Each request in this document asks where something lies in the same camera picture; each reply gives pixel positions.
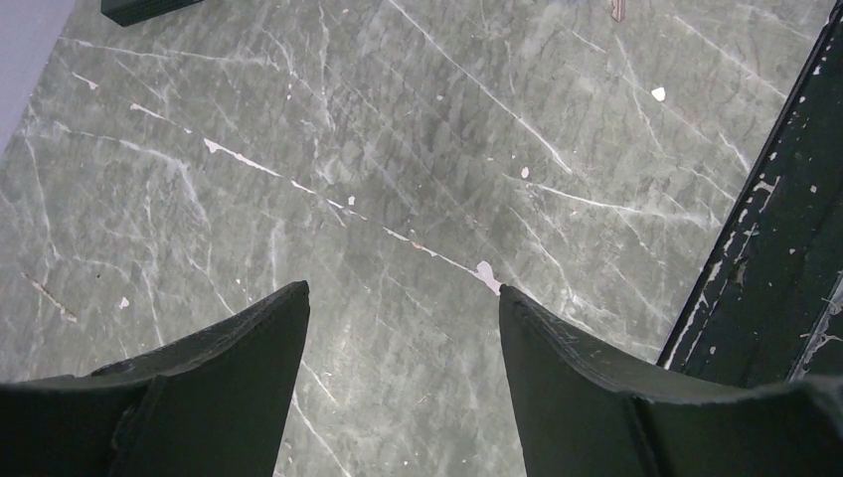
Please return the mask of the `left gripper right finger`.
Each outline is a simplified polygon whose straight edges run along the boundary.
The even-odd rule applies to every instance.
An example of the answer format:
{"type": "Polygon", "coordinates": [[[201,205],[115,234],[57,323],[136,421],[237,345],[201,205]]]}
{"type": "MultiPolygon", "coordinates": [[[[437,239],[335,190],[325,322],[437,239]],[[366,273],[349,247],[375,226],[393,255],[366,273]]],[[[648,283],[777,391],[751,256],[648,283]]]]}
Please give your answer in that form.
{"type": "Polygon", "coordinates": [[[842,382],[723,386],[641,361],[500,289],[499,328],[530,476],[838,476],[842,382]]]}

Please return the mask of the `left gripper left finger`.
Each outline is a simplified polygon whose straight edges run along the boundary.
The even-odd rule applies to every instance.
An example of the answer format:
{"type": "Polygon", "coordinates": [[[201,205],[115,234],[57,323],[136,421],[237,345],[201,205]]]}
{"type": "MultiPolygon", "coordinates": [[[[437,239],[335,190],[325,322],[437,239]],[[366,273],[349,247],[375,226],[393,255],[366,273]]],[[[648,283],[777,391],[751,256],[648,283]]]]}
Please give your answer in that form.
{"type": "Polygon", "coordinates": [[[296,281],[83,376],[1,387],[5,476],[269,476],[309,322],[296,281]]]}

